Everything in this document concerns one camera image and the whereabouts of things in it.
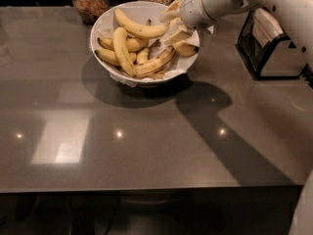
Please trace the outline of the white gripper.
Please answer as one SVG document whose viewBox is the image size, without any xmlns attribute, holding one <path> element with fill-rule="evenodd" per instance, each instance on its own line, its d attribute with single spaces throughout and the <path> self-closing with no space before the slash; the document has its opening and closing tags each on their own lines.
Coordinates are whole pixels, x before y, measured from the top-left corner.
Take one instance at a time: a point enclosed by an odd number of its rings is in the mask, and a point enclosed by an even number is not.
<svg viewBox="0 0 313 235">
<path fill-rule="evenodd" d="M 193 29 L 208 29 L 219 19 L 250 8 L 247 0 L 174 0 L 159 16 L 162 23 L 169 22 L 161 42 L 172 45 L 191 37 Z"/>
</svg>

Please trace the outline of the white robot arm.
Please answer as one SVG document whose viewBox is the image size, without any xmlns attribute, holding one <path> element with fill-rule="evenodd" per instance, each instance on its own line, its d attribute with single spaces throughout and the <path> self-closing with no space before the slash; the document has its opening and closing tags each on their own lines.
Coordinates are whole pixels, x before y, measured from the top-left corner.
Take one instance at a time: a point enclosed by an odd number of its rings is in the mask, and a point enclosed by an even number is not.
<svg viewBox="0 0 313 235">
<path fill-rule="evenodd" d="M 280 23 L 302 57 L 313 65 L 313 0 L 176 0 L 161 14 L 159 20 L 168 23 L 176 17 L 191 29 L 207 29 L 231 14 L 261 6 Z"/>
</svg>

